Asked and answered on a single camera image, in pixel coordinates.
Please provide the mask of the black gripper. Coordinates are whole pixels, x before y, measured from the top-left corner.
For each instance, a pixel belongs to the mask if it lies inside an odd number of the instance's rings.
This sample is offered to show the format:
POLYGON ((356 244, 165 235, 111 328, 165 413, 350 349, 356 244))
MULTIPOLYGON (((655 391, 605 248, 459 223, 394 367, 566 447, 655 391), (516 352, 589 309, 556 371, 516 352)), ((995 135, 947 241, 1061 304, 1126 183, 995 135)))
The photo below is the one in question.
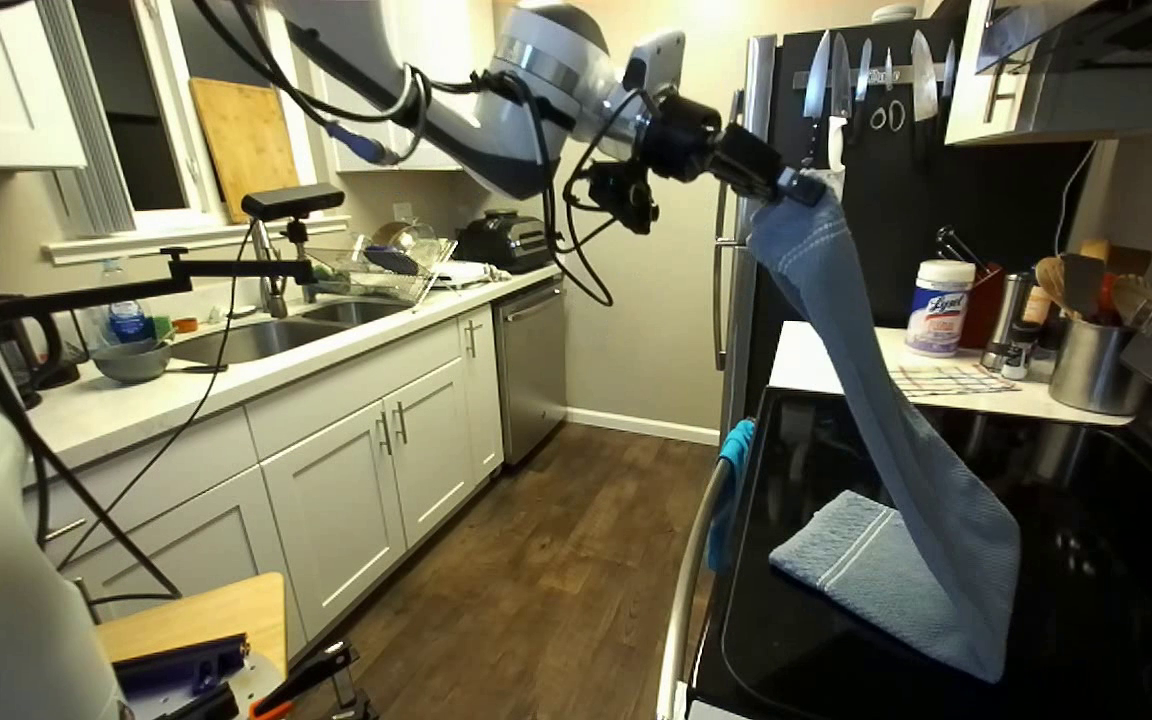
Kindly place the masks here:
POLYGON ((713 172, 736 197, 816 206, 822 180, 784 169, 779 150, 740 123, 722 123, 715 109, 664 88, 651 97, 651 118, 635 139, 635 156, 666 180, 695 180, 713 172))

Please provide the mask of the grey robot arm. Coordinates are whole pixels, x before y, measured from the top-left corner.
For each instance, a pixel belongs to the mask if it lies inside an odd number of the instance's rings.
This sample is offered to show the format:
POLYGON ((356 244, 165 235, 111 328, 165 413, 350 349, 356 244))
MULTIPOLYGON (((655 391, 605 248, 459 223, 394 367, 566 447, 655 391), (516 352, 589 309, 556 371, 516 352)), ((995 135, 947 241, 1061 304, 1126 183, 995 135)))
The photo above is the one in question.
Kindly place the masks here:
POLYGON ((651 177, 715 177, 763 205, 816 205, 827 193, 769 139, 722 123, 715 109, 680 90, 680 33, 655 33, 611 59, 599 22, 583 9, 537 4, 505 19, 484 66, 463 79, 431 79, 418 63, 394 57, 379 0, 227 0, 244 37, 214 16, 210 0, 190 4, 252 70, 368 164, 400 164, 400 150, 350 133, 350 123, 392 118, 516 198, 538 197, 559 149, 576 139, 597 150, 597 164, 580 172, 590 206, 622 223, 655 220, 651 177), (288 41, 368 100, 368 113, 295 88, 252 19, 257 4, 270 4, 288 41))

